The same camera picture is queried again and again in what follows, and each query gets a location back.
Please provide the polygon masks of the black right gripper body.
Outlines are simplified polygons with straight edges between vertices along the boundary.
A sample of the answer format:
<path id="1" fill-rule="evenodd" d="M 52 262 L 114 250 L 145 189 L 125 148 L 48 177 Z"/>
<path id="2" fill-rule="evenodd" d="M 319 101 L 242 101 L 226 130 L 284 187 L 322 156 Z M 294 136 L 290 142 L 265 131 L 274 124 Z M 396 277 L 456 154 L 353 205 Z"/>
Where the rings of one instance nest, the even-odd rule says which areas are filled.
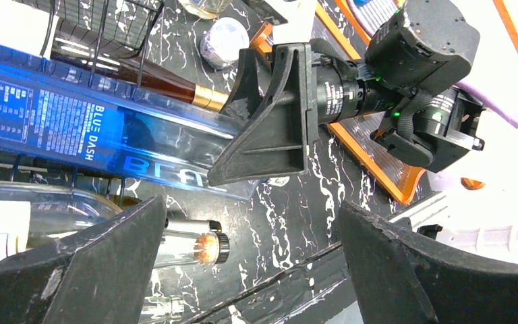
<path id="1" fill-rule="evenodd" d="M 483 107 L 457 86 L 479 42 L 451 1 L 404 2 L 361 59 L 344 60 L 327 41 L 312 39 L 320 123 L 381 113 L 371 140 L 407 165 L 446 169 L 485 145 L 476 134 Z"/>

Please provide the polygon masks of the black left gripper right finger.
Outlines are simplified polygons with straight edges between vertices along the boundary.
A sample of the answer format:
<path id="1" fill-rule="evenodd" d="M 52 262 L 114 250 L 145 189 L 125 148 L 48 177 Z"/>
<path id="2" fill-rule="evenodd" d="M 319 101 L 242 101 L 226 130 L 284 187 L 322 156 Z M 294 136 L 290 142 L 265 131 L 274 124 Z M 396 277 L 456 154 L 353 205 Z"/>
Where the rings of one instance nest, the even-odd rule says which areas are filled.
<path id="1" fill-rule="evenodd" d="M 364 323 L 518 323 L 518 264 L 344 202 L 337 227 Z"/>

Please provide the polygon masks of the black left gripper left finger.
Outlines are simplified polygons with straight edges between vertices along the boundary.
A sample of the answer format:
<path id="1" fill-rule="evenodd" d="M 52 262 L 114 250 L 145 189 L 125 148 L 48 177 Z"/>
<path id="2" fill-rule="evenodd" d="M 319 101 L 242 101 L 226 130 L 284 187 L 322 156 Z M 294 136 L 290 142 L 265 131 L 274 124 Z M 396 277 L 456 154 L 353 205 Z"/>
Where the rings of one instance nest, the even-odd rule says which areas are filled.
<path id="1" fill-rule="evenodd" d="M 0 323 L 137 323 L 166 212 L 157 195 L 0 261 Z"/>

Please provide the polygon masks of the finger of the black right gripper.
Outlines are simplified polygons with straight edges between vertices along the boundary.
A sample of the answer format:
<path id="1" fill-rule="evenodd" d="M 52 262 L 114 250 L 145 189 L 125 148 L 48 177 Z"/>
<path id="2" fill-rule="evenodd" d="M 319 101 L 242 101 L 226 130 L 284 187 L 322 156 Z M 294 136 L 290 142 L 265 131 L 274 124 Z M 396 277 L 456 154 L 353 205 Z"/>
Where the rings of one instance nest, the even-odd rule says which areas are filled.
<path id="1" fill-rule="evenodd" d="M 226 103 L 220 110 L 233 130 L 242 130 L 266 107 L 265 95 L 272 80 L 268 62 L 255 49 L 242 49 L 237 62 L 237 75 Z"/>
<path id="2" fill-rule="evenodd" d="M 212 186 L 301 175 L 307 147 L 318 139 L 318 113 L 309 43 L 275 45 L 266 107 L 231 140 L 208 172 Z"/>

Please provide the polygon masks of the clear round glass bottle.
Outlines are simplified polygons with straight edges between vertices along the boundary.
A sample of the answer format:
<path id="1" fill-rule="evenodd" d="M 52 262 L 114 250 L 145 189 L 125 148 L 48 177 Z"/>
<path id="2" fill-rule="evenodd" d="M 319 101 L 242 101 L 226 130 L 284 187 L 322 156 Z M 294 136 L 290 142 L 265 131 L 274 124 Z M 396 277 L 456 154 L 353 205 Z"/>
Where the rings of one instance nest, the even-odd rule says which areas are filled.
<path id="1" fill-rule="evenodd" d="M 107 221 L 121 208 L 93 192 L 0 181 L 0 261 Z"/>

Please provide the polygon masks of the blue square glass bottle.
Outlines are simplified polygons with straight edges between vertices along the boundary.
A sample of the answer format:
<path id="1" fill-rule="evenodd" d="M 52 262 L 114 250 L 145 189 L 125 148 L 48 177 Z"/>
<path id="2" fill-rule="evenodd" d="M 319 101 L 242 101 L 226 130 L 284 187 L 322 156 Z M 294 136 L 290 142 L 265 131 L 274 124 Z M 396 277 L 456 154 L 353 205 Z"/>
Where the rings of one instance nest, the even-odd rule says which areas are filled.
<path id="1" fill-rule="evenodd" d="M 0 45 L 2 151 L 247 200 L 257 181 L 208 180 L 239 129 L 225 115 Z"/>

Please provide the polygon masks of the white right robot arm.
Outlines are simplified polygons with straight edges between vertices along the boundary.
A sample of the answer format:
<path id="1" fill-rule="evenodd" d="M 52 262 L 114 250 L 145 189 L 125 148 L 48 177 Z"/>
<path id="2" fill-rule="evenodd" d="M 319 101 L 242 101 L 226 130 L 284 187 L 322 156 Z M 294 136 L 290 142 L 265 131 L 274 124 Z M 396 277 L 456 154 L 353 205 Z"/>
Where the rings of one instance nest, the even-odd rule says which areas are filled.
<path id="1" fill-rule="evenodd" d="M 381 115 L 369 139 L 419 175 L 442 180 L 466 171 L 486 194 L 479 212 L 500 227 L 451 227 L 442 241 L 518 263 L 518 131 L 459 81 L 480 41 L 450 1 L 406 1 L 372 35 L 361 59 L 344 60 L 323 39 L 273 45 L 266 92 L 254 85 L 252 49 L 239 53 L 228 105 L 242 101 L 245 126 L 208 172 L 213 186 L 278 178 L 305 169 L 317 127 L 330 127 L 376 178 L 382 170 L 357 143 L 345 119 Z"/>

